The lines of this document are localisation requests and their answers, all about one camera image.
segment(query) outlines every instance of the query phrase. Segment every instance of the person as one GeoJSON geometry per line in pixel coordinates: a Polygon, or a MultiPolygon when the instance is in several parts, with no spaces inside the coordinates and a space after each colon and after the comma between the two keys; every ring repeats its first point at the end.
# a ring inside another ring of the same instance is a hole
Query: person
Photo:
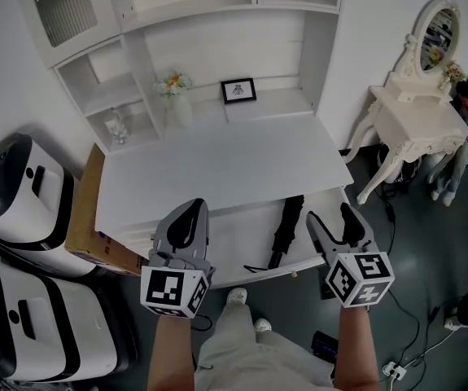
{"type": "MultiPolygon", "coordinates": [[[[194,373],[190,320],[161,316],[155,334],[149,391],[327,391],[333,366],[272,331],[252,324],[247,290],[230,291],[213,336],[201,347],[194,373]]],[[[378,391],[378,366],[364,307],[342,308],[335,387],[378,391]]]]}
{"type": "MultiPolygon", "coordinates": [[[[457,96],[453,106],[468,125],[468,82],[460,81],[456,85],[457,96]]],[[[461,177],[468,165],[468,137],[463,145],[451,155],[446,155],[429,173],[427,182],[434,185],[431,198],[437,201],[444,193],[442,201],[450,206],[456,196],[461,177]]]]}

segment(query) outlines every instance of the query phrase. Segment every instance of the picture frame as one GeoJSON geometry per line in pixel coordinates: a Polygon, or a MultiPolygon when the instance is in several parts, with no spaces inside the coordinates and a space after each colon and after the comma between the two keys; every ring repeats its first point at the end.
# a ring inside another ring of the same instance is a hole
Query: picture frame
{"type": "Polygon", "coordinates": [[[253,78],[222,81],[223,99],[225,104],[241,103],[257,100],[256,87],[253,78]]]}

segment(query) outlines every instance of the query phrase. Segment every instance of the carved table leg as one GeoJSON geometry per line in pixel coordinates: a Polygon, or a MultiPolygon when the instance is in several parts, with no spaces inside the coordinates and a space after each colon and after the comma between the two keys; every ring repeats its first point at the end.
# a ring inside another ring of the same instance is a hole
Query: carved table leg
{"type": "Polygon", "coordinates": [[[351,151],[344,157],[344,162],[349,164],[358,153],[358,150],[362,146],[365,134],[373,127],[374,121],[377,118],[378,112],[380,111],[380,102],[375,100],[371,104],[369,113],[356,127],[355,133],[350,142],[351,151]]]}
{"type": "Polygon", "coordinates": [[[358,204],[364,204],[367,201],[367,198],[370,196],[371,192],[373,192],[373,190],[383,180],[385,180],[391,174],[391,172],[393,172],[393,170],[396,168],[399,162],[402,161],[402,157],[406,153],[408,148],[409,144],[402,143],[389,151],[380,169],[371,178],[371,181],[368,182],[364,190],[362,190],[362,192],[356,198],[356,202],[358,204]]]}

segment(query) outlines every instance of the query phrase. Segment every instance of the wall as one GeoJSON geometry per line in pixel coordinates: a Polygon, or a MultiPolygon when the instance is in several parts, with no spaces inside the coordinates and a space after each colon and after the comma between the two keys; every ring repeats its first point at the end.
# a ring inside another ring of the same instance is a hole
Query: wall
{"type": "Polygon", "coordinates": [[[40,59],[17,0],[0,0],[0,140],[24,130],[79,173],[93,144],[52,71],[40,59]]]}
{"type": "MultiPolygon", "coordinates": [[[[348,146],[356,119],[369,106],[368,87],[385,83],[402,54],[405,36],[413,31],[429,1],[343,0],[330,72],[317,111],[339,149],[348,146]]],[[[455,59],[468,71],[468,0],[457,2],[462,36],[455,59]]]]}

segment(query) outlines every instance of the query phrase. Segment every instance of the blue jeans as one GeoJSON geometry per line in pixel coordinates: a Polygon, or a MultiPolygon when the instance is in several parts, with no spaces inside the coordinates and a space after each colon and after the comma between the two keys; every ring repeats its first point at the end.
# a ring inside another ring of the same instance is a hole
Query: blue jeans
{"type": "Polygon", "coordinates": [[[445,190],[456,192],[467,165],[468,143],[465,142],[456,153],[444,156],[431,171],[436,176],[436,192],[439,194],[445,190]]]}

